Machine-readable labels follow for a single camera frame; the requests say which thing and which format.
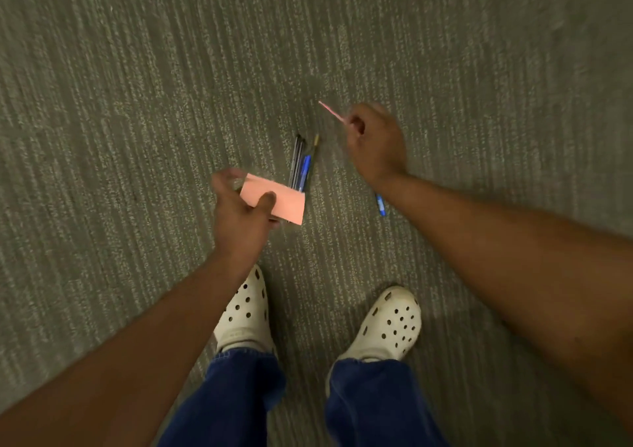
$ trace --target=gray carpet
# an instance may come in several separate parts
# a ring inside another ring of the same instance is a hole
[[[632,23],[633,0],[0,0],[0,409],[204,258],[211,172],[285,182],[319,132],[305,223],[261,258],[289,379],[270,444],[330,442],[323,379],[389,283],[422,304],[407,363],[454,445],[627,444],[379,217],[316,101],[382,101],[418,175],[633,235]]]

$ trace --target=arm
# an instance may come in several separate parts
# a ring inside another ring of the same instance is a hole
[[[137,320],[0,417],[5,445],[148,444],[246,278],[273,226],[265,195],[251,210],[213,176],[216,249]]]
[[[408,175],[400,128],[379,106],[354,107],[347,136],[374,190],[482,300],[633,431],[633,243]]]

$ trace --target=blue pen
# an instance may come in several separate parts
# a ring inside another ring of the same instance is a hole
[[[378,202],[378,210],[380,211],[381,217],[387,215],[387,211],[385,211],[385,202],[382,200],[382,195],[376,194],[376,202]]]
[[[308,178],[308,169],[310,169],[311,155],[306,155],[303,158],[303,166],[301,166],[301,180],[299,181],[299,192],[303,192],[306,187],[306,179]]]

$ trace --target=denim pant leg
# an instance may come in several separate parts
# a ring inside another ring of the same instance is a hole
[[[209,364],[202,385],[176,411],[159,447],[266,445],[266,412],[284,395],[273,354],[236,348]]]
[[[397,360],[334,364],[325,423],[344,447],[448,446],[413,372]]]

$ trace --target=bundle of pens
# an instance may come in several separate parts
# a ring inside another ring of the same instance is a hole
[[[312,152],[306,155],[303,154],[305,145],[306,140],[297,134],[297,137],[294,139],[294,152],[292,153],[292,163],[290,164],[288,187],[299,192],[305,192],[306,189],[310,165],[318,146],[318,134],[315,136]]]

